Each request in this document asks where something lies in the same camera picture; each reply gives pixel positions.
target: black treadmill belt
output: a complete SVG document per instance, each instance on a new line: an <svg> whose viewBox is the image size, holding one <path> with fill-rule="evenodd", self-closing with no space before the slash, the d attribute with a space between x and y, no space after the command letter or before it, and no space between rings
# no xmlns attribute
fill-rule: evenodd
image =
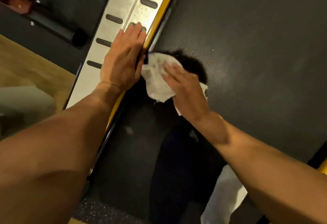
<svg viewBox="0 0 327 224"><path fill-rule="evenodd" d="M307 162L327 138L326 0L177 0L155 51L202 62L212 110ZM133 88L95 169L90 195L146 219L160 144L177 115ZM251 211L260 213L247 205ZM250 220L240 214L232 218Z"/></svg>

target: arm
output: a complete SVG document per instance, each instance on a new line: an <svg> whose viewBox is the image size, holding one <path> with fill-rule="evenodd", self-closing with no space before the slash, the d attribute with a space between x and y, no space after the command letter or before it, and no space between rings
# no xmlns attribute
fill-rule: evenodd
<svg viewBox="0 0 327 224"><path fill-rule="evenodd" d="M218 150L272 223L326 223L327 176L210 111L196 75L165 65L181 114Z"/></svg>
<svg viewBox="0 0 327 224"><path fill-rule="evenodd" d="M117 98L141 75L141 24L117 34L96 89L71 108L0 142L2 223L67 223Z"/></svg>

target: person's right arm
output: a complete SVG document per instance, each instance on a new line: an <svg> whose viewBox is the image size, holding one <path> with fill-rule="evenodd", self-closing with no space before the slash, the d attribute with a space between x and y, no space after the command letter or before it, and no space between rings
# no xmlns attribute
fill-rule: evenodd
<svg viewBox="0 0 327 224"><path fill-rule="evenodd" d="M274 223L327 223L327 176L242 132L210 111L198 77L165 65L174 105L218 150Z"/></svg>

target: person's left hand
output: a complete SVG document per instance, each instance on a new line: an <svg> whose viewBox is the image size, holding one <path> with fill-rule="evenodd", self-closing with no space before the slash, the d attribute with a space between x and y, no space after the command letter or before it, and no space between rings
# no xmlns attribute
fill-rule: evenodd
<svg viewBox="0 0 327 224"><path fill-rule="evenodd" d="M138 56L145 38L141 23L130 24L125 32L120 30L104 58L100 81L117 87L121 92L130 89L141 76L145 55L139 59Z"/></svg>

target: white cloth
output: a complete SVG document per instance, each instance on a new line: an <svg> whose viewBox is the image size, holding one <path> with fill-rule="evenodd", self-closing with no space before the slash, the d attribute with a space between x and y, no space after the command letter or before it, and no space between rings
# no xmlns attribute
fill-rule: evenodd
<svg viewBox="0 0 327 224"><path fill-rule="evenodd" d="M247 190L229 165L224 166L208 201L201 224L228 224L231 214L241 205Z"/></svg>
<svg viewBox="0 0 327 224"><path fill-rule="evenodd" d="M143 65L141 71L141 75L146 82L146 92L150 98L164 103L171 97L175 96L175 93L161 77L161 74L165 73L162 65L164 62L167 62L169 65L172 65L174 62L180 66L182 65L173 56L161 53L149 53L148 59L148 64ZM202 83L200 83L200 86L203 94L205 94L208 86Z"/></svg>

